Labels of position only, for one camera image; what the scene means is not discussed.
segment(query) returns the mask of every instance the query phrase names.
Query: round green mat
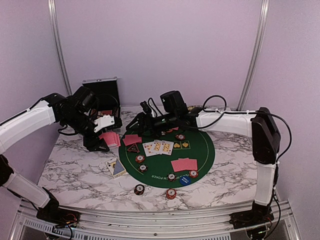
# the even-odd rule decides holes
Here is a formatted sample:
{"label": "round green mat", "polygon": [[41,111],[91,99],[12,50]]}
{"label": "round green mat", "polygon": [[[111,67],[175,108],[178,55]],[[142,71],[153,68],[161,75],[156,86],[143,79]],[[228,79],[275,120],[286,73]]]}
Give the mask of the round green mat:
{"label": "round green mat", "polygon": [[[180,184],[179,178],[182,176],[189,176],[189,171],[174,172],[171,161],[189,158],[197,159],[198,177],[191,178],[191,184],[199,181],[203,178],[207,172],[211,169],[215,160],[215,147],[209,137],[204,131],[185,131],[182,134],[185,135],[185,140],[179,141],[175,138],[176,134],[181,133],[181,130],[173,131],[172,133],[162,136],[159,140],[165,140],[174,142],[171,155],[158,154],[154,156],[146,156],[142,143],[153,142],[155,139],[150,136],[143,136],[142,143],[137,143],[140,153],[127,152],[130,146],[125,146],[121,141],[119,147],[119,158],[124,165],[126,171],[138,181],[157,188],[180,188],[183,185]],[[125,135],[137,134],[135,131],[127,131]],[[136,162],[136,156],[146,156],[143,163]],[[148,166],[146,172],[140,172],[138,167],[140,164]],[[167,176],[170,173],[175,173],[177,179],[175,181],[169,181]]]}

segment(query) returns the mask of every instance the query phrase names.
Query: cable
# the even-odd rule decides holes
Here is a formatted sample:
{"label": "cable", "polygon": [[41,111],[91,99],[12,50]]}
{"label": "cable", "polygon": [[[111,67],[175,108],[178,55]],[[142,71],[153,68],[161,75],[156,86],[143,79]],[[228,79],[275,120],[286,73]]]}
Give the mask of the cable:
{"label": "cable", "polygon": [[147,104],[148,104],[148,106],[152,109],[152,111],[155,113],[155,117],[158,117],[157,111],[156,111],[156,110],[151,106],[151,104],[150,104],[150,100],[151,100],[151,99],[152,99],[151,97],[148,99]]}
{"label": "cable", "polygon": [[66,132],[63,132],[63,130],[65,130],[66,128],[68,127],[68,125],[65,125],[63,128],[59,128],[58,129],[58,133],[62,134],[62,135],[65,135],[65,136],[74,136],[74,135],[77,135],[78,132],[73,132],[73,133],[66,133]]}
{"label": "cable", "polygon": [[280,207],[280,204],[279,204],[278,197],[276,198],[275,196],[276,196],[276,195],[273,193],[273,200],[275,201],[275,203],[278,205],[278,208],[279,208],[279,218],[278,218],[278,221],[276,222],[276,225],[274,226],[274,228],[271,230],[271,232],[270,232],[264,239],[267,239],[268,237],[270,237],[270,235],[276,230],[276,228],[278,227],[278,225],[279,225],[279,223],[280,223],[280,219],[281,219],[281,207]]}
{"label": "cable", "polygon": [[36,205],[32,201],[29,201],[29,203],[31,203],[31,205],[34,207],[35,210],[39,211],[39,208],[37,208]]}
{"label": "cable", "polygon": [[153,104],[153,106],[155,107],[155,109],[157,109],[157,111],[163,116],[164,114],[160,111],[160,109],[157,107],[157,105],[155,104],[155,101],[154,101],[154,99],[152,98],[152,97],[150,97],[149,99],[148,99],[148,103],[149,103],[149,100],[151,100],[152,101],[152,104]]}
{"label": "cable", "polygon": [[96,99],[96,109],[95,109],[95,112],[94,112],[94,114],[92,114],[92,116],[90,116],[91,115],[91,109],[90,109],[90,112],[89,112],[89,119],[90,120],[92,120],[92,119],[97,119],[97,116],[98,116],[98,111],[99,111],[99,105],[100,105],[100,100],[99,100],[99,98],[96,96],[95,97],[95,99]]}
{"label": "cable", "polygon": [[203,103],[203,106],[202,106],[202,110],[206,113],[215,113],[216,111],[215,110],[206,110],[206,103],[210,100],[210,99],[213,99],[213,98],[220,98],[224,101],[224,108],[223,108],[223,111],[227,110],[227,100],[221,96],[221,95],[212,95],[210,97],[208,97],[204,103]]}
{"label": "cable", "polygon": [[223,113],[225,113],[225,114],[231,114],[231,115],[237,115],[237,114],[250,114],[250,115],[254,114],[254,115],[257,115],[257,114],[261,114],[261,115],[268,115],[268,116],[271,116],[271,117],[275,117],[275,118],[281,120],[281,121],[285,124],[285,126],[286,126],[286,128],[288,129],[288,132],[289,132],[289,144],[288,144],[288,146],[286,147],[286,149],[278,156],[278,158],[276,159],[276,161],[278,161],[279,158],[281,158],[281,157],[289,150],[289,148],[291,147],[291,144],[292,144],[292,132],[291,132],[291,129],[290,129],[290,127],[289,127],[289,124],[288,124],[288,123],[286,122],[286,120],[284,120],[282,117],[280,117],[280,116],[278,116],[278,115],[275,115],[275,114],[273,114],[273,113],[263,112],[263,111],[255,111],[255,112],[246,112],[246,111],[227,112],[227,111],[225,111],[225,112],[223,112]]}
{"label": "cable", "polygon": [[[33,202],[31,202],[31,201],[29,201],[29,203],[31,203],[32,204],[32,206],[34,207],[34,209],[35,210],[37,210],[37,211],[39,211],[39,209],[35,206],[35,204],[33,203]],[[72,213],[69,213],[68,215],[72,215],[73,216],[73,219],[75,219],[75,221],[77,221],[77,218],[76,218],[76,216],[75,215],[73,215]],[[68,226],[68,228],[70,229],[70,233],[71,233],[71,236],[70,236],[70,238],[69,238],[69,240],[72,240],[72,237],[73,237],[73,231],[72,231],[72,229],[71,229],[71,227],[69,226],[69,224],[67,224],[67,222],[64,222],[64,221],[60,221],[60,220],[53,220],[53,219],[49,219],[49,220],[51,220],[51,221],[55,221],[55,222],[60,222],[60,223],[63,223],[63,225],[64,226]]]}
{"label": "cable", "polygon": [[113,96],[113,95],[111,95],[111,94],[109,94],[109,93],[102,93],[102,94],[97,95],[97,97],[103,96],[103,95],[110,96],[110,97],[112,97],[112,98],[115,100],[116,110],[115,110],[114,113],[112,114],[112,116],[114,116],[114,115],[117,113],[118,109],[120,108],[120,104],[119,104],[118,100],[115,98],[115,96]]}
{"label": "cable", "polygon": [[[43,100],[43,97],[40,98],[39,100],[37,100],[31,107],[29,107],[29,110],[33,109],[42,100]],[[24,114],[26,112],[28,112],[28,110],[24,110],[22,112],[19,112],[18,114],[8,118],[7,120],[4,120],[3,122],[0,123],[0,126],[2,126],[3,124],[6,124],[7,122],[11,121],[12,119],[15,119],[15,118],[19,117],[20,115],[22,115],[22,114]]]}
{"label": "cable", "polygon": [[71,236],[70,236],[70,238],[69,238],[69,240],[72,240],[72,237],[73,237],[73,231],[72,231],[72,229],[71,229],[71,227],[70,227],[70,225],[69,224],[67,224],[67,226],[68,226],[68,228],[70,229],[70,234],[71,234]]}
{"label": "cable", "polygon": [[214,120],[213,122],[211,122],[210,124],[208,124],[208,125],[206,125],[206,126],[187,126],[187,125],[183,125],[183,124],[180,124],[180,127],[185,127],[185,128],[189,128],[189,129],[196,129],[196,130],[198,130],[198,129],[206,129],[206,128],[208,128],[208,127],[210,127],[210,126],[212,126],[213,124],[215,124],[216,122],[218,122],[223,116],[224,116],[224,114],[225,114],[225,111],[226,111],[226,109],[227,109],[227,100],[223,97],[223,96],[221,96],[221,95],[211,95],[211,96],[209,96],[205,101],[204,101],[204,103],[203,103],[203,105],[202,105],[202,110],[204,111],[204,112],[206,112],[206,113],[215,113],[216,111],[215,110],[206,110],[206,103],[210,100],[210,99],[213,99],[213,98],[220,98],[220,99],[222,99],[223,100],[223,102],[224,102],[224,107],[223,107],[223,113],[221,113],[221,115],[216,119],[216,120]]}

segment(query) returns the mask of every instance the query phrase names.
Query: deck of cards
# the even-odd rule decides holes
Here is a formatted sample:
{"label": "deck of cards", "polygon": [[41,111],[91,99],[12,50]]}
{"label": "deck of cards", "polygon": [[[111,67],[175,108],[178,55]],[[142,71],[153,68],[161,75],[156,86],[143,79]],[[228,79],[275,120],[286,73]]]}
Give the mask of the deck of cards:
{"label": "deck of cards", "polygon": [[127,172],[125,167],[120,162],[119,158],[115,157],[106,162],[106,166],[109,169],[112,177],[119,177]]}
{"label": "deck of cards", "polygon": [[138,144],[142,143],[142,137],[138,136],[138,134],[127,134],[124,135],[122,139],[124,145],[132,145],[132,144]]}
{"label": "deck of cards", "polygon": [[178,160],[171,161],[174,172],[181,172],[184,170],[198,170],[197,159],[179,158]]}
{"label": "deck of cards", "polygon": [[172,141],[154,140],[142,144],[145,156],[150,157],[158,154],[171,155],[174,143]]}
{"label": "deck of cards", "polygon": [[120,147],[120,138],[119,134],[115,133],[114,131],[108,131],[105,133],[102,133],[99,136],[100,139],[104,139],[105,143],[108,145],[108,147]]}

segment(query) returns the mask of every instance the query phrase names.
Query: white marble tabletop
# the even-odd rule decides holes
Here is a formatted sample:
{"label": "white marble tabletop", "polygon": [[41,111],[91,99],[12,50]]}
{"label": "white marble tabletop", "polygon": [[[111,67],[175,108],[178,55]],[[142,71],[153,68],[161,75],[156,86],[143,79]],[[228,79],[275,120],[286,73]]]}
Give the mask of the white marble tabletop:
{"label": "white marble tabletop", "polygon": [[[140,107],[121,108],[123,127],[117,130],[121,136],[139,112]],[[196,183],[177,188],[172,200],[166,198],[166,189],[148,185],[143,195],[136,195],[138,180],[128,173],[113,178],[106,167],[108,160],[118,157],[118,148],[89,152],[80,135],[59,136],[38,185],[53,193],[62,206],[95,210],[186,210],[253,200],[257,167],[250,140],[226,132],[208,134],[215,148],[212,168]]]}

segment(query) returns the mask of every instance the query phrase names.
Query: white wall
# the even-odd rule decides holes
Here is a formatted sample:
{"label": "white wall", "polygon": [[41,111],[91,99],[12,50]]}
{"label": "white wall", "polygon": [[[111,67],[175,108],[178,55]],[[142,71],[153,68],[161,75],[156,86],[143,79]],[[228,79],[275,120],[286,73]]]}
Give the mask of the white wall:
{"label": "white wall", "polygon": [[[287,120],[292,147],[280,159],[278,192],[289,199],[303,240],[320,235],[320,1],[270,1],[246,109]],[[281,125],[281,151],[288,133]]]}
{"label": "white wall", "polygon": [[[47,1],[0,1],[0,122],[52,92],[63,95]],[[38,182],[58,137],[57,126],[27,136],[4,155],[24,177]],[[8,239],[19,199],[0,188],[0,233]]]}
{"label": "white wall", "polygon": [[57,0],[72,89],[117,76],[123,105],[180,90],[188,104],[213,94],[236,107],[261,0]]}

